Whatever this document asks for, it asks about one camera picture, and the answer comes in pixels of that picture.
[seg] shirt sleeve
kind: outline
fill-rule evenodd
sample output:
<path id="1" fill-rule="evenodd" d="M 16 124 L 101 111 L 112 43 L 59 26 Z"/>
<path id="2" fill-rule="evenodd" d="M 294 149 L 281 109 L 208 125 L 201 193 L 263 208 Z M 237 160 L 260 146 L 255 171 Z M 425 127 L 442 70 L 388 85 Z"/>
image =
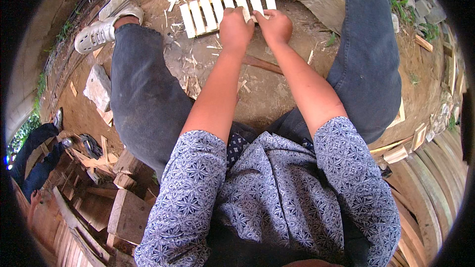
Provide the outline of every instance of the shirt sleeve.
<path id="1" fill-rule="evenodd" d="M 363 138 L 351 121 L 335 117 L 313 138 L 317 164 L 338 200 L 370 241 L 369 266 L 386 266 L 401 237 L 399 212 Z"/>
<path id="2" fill-rule="evenodd" d="M 210 255 L 206 236 L 226 174 L 226 145 L 205 131 L 178 139 L 165 167 L 160 193 L 142 243 L 138 266 L 202 266 Z"/>

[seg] wooden handle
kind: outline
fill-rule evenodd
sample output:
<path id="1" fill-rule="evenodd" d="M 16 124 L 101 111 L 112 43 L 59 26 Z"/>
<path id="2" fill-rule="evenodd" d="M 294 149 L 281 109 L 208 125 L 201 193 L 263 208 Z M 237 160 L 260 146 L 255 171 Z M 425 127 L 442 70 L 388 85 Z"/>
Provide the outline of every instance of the wooden handle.
<path id="1" fill-rule="evenodd" d="M 249 55 L 244 55 L 244 59 L 242 60 L 242 62 L 244 64 L 247 64 L 247 65 L 259 67 L 259 68 L 262 68 L 262 69 L 265 69 L 265 70 L 268 70 L 268 71 L 271 71 L 271 72 L 278 73 L 280 75 L 284 75 L 284 73 L 282 72 L 280 67 L 277 66 L 276 64 L 266 62 L 264 60 L 261 60 L 261 59 L 258 59 L 258 58 L 255 58 L 255 57 L 252 57 L 252 56 L 249 56 Z"/>

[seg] batik shirt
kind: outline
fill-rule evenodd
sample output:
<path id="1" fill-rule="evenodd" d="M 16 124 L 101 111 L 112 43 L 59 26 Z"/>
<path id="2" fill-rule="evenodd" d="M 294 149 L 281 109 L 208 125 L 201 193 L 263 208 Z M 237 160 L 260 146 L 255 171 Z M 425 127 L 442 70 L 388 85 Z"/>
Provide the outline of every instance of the batik shirt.
<path id="1" fill-rule="evenodd" d="M 202 266 L 210 256 L 213 210 L 244 240 L 341 258 L 344 208 L 370 242 L 368 265 L 386 266 L 401 225 L 364 140 L 340 116 L 317 130 L 313 148 L 264 132 L 227 168 L 221 139 L 205 131 L 182 134 L 135 250 L 137 265 Z M 328 185 L 309 173 L 316 166 Z"/>

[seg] sneaker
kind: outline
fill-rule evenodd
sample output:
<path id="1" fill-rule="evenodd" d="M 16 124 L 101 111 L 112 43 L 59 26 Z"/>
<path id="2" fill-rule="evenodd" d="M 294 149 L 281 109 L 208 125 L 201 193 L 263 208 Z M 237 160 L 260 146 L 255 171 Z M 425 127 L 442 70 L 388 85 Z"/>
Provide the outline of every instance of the sneaker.
<path id="1" fill-rule="evenodd" d="M 63 140 L 61 140 L 61 143 L 62 143 L 65 147 L 71 147 L 71 146 L 73 146 L 73 141 L 71 140 L 70 137 L 65 137 L 65 138 L 63 138 Z"/>
<path id="2" fill-rule="evenodd" d="M 59 132 L 63 130 L 63 108 L 59 108 L 56 112 L 56 116 L 53 119 L 53 125 L 55 125 Z"/>
<path id="3" fill-rule="evenodd" d="M 143 9 L 132 4 L 128 4 L 116 16 L 108 17 L 104 21 L 96 21 L 91 26 L 84 27 L 74 40 L 74 47 L 80 54 L 89 54 L 92 51 L 102 48 L 107 43 L 116 40 L 114 24 L 120 17 L 133 15 L 139 19 L 140 25 L 143 21 Z"/>

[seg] miniature wooden pallet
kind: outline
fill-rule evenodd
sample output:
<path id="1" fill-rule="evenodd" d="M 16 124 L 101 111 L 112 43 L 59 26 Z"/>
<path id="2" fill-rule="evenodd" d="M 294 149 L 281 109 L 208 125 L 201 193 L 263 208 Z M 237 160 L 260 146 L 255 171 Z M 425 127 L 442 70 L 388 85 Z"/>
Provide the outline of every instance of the miniature wooden pallet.
<path id="1" fill-rule="evenodd" d="M 257 22 L 256 18 L 250 14 L 246 0 L 194 0 L 180 5 L 181 17 L 183 18 L 188 38 L 219 30 L 219 24 L 223 20 L 224 15 L 222 1 L 224 2 L 224 8 L 235 8 L 234 2 L 237 6 L 244 7 L 244 20 L 252 19 L 254 22 Z M 250 0 L 250 2 L 253 10 L 264 14 L 261 0 Z M 267 9 L 276 9 L 275 0 L 265 0 L 265 5 Z M 206 26 L 203 21 L 203 15 L 206 20 Z"/>

